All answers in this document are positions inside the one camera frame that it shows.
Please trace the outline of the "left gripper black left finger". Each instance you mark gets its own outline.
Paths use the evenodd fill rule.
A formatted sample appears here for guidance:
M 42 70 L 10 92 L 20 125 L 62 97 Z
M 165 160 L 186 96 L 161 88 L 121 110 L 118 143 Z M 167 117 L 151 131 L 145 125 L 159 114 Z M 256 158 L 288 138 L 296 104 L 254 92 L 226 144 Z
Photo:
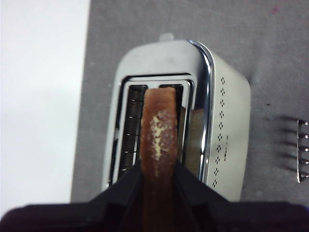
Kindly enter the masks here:
M 7 212 L 2 232 L 141 232 L 142 173 L 137 162 L 115 184 L 84 203 L 33 204 Z

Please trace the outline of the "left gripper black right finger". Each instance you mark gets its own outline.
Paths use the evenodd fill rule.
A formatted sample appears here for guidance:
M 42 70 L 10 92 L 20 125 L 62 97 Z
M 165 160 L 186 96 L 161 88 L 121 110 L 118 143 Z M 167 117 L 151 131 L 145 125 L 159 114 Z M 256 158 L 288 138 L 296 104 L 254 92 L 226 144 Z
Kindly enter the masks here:
M 182 232 L 307 232 L 309 209 L 287 202 L 230 202 L 182 164 L 174 168 L 176 228 Z

